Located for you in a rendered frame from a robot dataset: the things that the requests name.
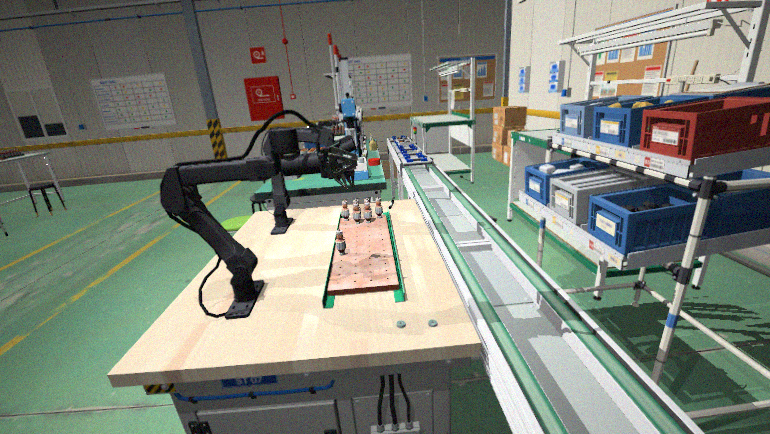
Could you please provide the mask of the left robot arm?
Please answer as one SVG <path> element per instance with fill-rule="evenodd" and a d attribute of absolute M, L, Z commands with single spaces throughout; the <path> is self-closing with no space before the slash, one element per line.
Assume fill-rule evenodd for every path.
<path fill-rule="evenodd" d="M 318 136 L 315 134 L 312 134 L 311 130 L 300 130 L 300 129 L 296 129 L 296 130 L 297 130 L 298 142 L 316 144 Z M 333 142 L 334 142 L 334 134 L 331 131 L 328 144 L 325 145 L 320 143 L 320 145 L 325 145 L 326 147 L 329 147 L 339 142 L 339 144 L 334 145 L 334 147 L 336 148 L 340 147 L 342 150 L 345 150 L 348 152 L 352 152 L 356 150 L 356 145 L 351 135 L 348 135 L 334 143 Z M 267 139 L 263 145 L 263 152 L 265 155 L 271 156 L 269 136 L 267 136 Z M 270 235 L 285 234 L 293 221 L 293 217 L 288 218 L 287 212 L 285 211 L 290 205 L 290 196 L 287 193 L 284 175 L 281 172 L 277 176 L 271 176 L 271 180 L 272 180 L 273 195 L 274 195 L 273 203 L 274 203 L 275 210 L 273 212 L 273 215 L 275 220 L 275 224 L 274 224 L 275 226 L 271 230 Z"/>

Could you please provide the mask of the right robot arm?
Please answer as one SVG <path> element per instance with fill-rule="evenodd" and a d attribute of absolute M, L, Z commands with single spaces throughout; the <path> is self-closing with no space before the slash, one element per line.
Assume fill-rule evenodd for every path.
<path fill-rule="evenodd" d="M 299 163 L 300 154 L 283 156 L 297 153 L 299 150 L 296 128 L 272 130 L 268 136 L 272 157 L 256 156 L 173 166 L 165 173 L 160 198 L 162 207 L 176 217 L 179 216 L 196 230 L 217 252 L 227 265 L 225 268 L 233 275 L 230 285 L 235 297 L 225 314 L 226 320 L 249 317 L 265 283 L 264 280 L 253 281 L 251 276 L 258 264 L 257 256 L 249 247 L 245 248 L 237 242 L 213 217 L 200 200 L 202 196 L 197 185 L 229 181 L 265 181 L 280 172 L 284 176 L 303 175 Z"/>

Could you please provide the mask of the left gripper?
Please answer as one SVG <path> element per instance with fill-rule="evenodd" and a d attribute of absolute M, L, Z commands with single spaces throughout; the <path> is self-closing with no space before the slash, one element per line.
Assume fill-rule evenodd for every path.
<path fill-rule="evenodd" d="M 338 160 L 338 159 L 337 159 L 337 162 L 338 162 L 338 163 L 341 163 L 341 162 L 343 162 L 343 161 L 342 161 L 342 160 Z M 350 163 L 348 163 L 348 164 L 346 164 L 346 165 L 344 165 L 344 166 L 347 166 L 347 165 L 351 165 L 351 164 L 352 164 L 352 163 L 350 162 Z M 343 169 L 343 167 L 340 167 L 340 168 L 336 169 L 336 171 L 339 171 L 339 170 L 341 170 L 341 169 Z M 351 171 L 346 171 L 345 173 L 343 173 L 343 174 L 339 175 L 338 177 L 334 178 L 334 180 L 335 180 L 336 182 L 338 182 L 338 183 L 339 183 L 339 184 L 340 184 L 340 185 L 341 185 L 341 186 L 342 186 L 342 187 L 343 187 L 345 190 L 348 190 L 348 187 L 347 187 L 347 183 L 346 183 L 346 180 L 348 181 L 348 183 L 350 184 L 350 186 L 351 186 L 352 188 L 354 188 L 354 174 L 355 174 L 355 171 L 354 171 L 354 170 L 351 170 Z M 351 179 L 350 179 L 350 176 L 351 176 Z M 346 178 L 346 179 L 345 179 L 345 178 Z M 340 179 L 342 179 L 342 181 L 344 182 L 344 184 L 341 182 L 341 180 L 340 180 Z M 352 180 L 352 182 L 351 182 L 351 180 Z"/>

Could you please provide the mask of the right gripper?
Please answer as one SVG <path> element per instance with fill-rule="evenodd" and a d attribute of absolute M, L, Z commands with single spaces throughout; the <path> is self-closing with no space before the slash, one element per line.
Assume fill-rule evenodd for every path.
<path fill-rule="evenodd" d="M 321 173 L 321 178 L 329 178 L 334 179 L 338 177 L 339 175 L 345 173 L 346 171 L 356 167 L 358 165 L 357 163 L 357 154 L 336 148 L 336 147 L 328 147 L 323 148 L 320 150 L 320 143 L 319 139 L 322 133 L 321 128 L 312 127 L 311 133 L 318 136 L 317 142 L 316 142 L 316 151 L 317 153 L 308 153 L 308 154 L 301 154 L 299 155 L 299 163 L 300 163 L 300 169 L 302 171 L 303 175 L 307 174 L 318 174 Z M 319 132 L 320 131 L 320 132 Z M 318 135 L 319 134 L 319 135 Z M 328 153 L 330 152 L 330 153 Z M 348 156 L 351 156 L 351 158 L 344 157 L 341 155 L 337 155 L 336 152 L 342 153 Z M 319 153 L 319 154 L 318 154 Z M 321 154 L 323 153 L 323 154 Z M 333 154 L 334 153 L 334 154 Z M 319 158 L 318 158 L 319 157 Z M 329 158 L 329 161 L 328 161 Z M 338 160 L 342 160 L 343 162 L 338 163 Z M 352 163 L 351 165 L 336 171 L 336 169 L 348 164 Z M 327 164 L 326 164 L 327 163 Z M 320 165 L 319 165 L 320 164 Z M 321 171 L 321 172 L 320 172 Z"/>

